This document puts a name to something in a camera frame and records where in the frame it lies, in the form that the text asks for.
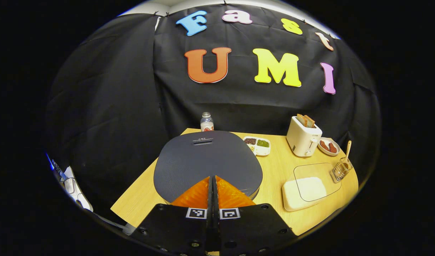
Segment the orange letter u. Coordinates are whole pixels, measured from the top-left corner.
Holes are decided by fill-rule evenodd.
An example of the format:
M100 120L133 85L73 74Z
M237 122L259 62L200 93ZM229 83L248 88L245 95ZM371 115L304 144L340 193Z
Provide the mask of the orange letter u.
M211 50L216 54L217 68L213 73L205 73L203 71L203 55L206 50L190 50L184 55L188 58L188 75L189 77L199 83L213 83L218 82L227 76L229 66L227 64L227 55L232 49L227 47L218 47Z

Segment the table top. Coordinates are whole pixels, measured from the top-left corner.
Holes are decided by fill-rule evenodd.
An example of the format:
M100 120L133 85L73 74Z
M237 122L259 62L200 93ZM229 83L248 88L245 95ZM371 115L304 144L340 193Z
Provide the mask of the table top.
M200 132L200 129L186 129L182 134ZM297 211L286 211L282 196L282 186L289 180L295 167L306 164L329 162L335 165L345 154L328 156L316 149L310 157L297 157L290 149L285 136L254 133L234 133L240 138L254 136L271 142L271 152L267 156L257 156L262 167L263 180L260 190L253 200L256 204L268 203L282 217L295 235L301 235L337 209L351 201L358 191L358 178L355 169L350 170L341 181L341 188L327 196L320 203ZM154 167L157 159L134 181L134 183L113 204L111 210L134 227L140 225L156 204L165 204L154 188Z

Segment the bottle label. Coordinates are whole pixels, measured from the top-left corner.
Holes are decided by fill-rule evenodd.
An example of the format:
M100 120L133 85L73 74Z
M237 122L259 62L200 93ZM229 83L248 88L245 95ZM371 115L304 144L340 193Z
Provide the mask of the bottle label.
M212 122L203 122L200 124L202 132L214 131L214 124Z

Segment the toast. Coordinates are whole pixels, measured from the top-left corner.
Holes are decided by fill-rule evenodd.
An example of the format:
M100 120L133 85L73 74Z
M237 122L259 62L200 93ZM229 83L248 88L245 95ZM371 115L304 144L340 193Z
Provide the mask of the toast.
M305 118L302 114L297 114L297 120L304 126L307 127L307 118Z
M312 120L312 118L308 117L307 115L304 115L304 118L306 118L306 127L308 128L314 128L315 121Z

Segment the plate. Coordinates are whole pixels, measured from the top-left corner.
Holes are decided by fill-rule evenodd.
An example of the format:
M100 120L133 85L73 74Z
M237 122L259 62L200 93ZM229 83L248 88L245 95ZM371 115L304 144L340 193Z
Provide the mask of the plate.
M333 144L333 146L338 150L336 153L331 153L328 150L324 149L321 145L320 145L320 141L325 142L325 144L328 146L328 144L331 142ZM339 154L339 152L341 152L341 148L339 147L339 145L332 139L332 138L325 138L325 137L321 137L318 141L318 148L325 154L330 155L330 156L337 156Z
M254 152L254 155L265 156L265 155L268 155L270 153L271 142L269 140L267 140L266 138L246 136L243 138L243 141L245 141L245 139L247 139L247 138L254 138L255 139L255 144L247 144L246 143L246 145L252 150L252 152ZM268 142L268 147L258 146L257 144L259 143L259 141Z

